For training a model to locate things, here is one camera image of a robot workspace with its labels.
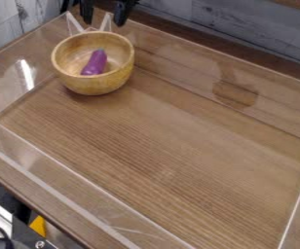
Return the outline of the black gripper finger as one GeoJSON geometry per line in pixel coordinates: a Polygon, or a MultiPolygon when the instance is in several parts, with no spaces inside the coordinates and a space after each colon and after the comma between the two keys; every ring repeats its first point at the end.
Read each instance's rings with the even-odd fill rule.
{"type": "Polygon", "coordinates": [[[114,23],[118,27],[122,27],[125,25],[133,7],[134,0],[118,0],[114,11],[114,23]]]}
{"type": "Polygon", "coordinates": [[[93,13],[94,13],[94,0],[80,0],[80,14],[86,24],[90,24],[93,21],[93,13]]]}

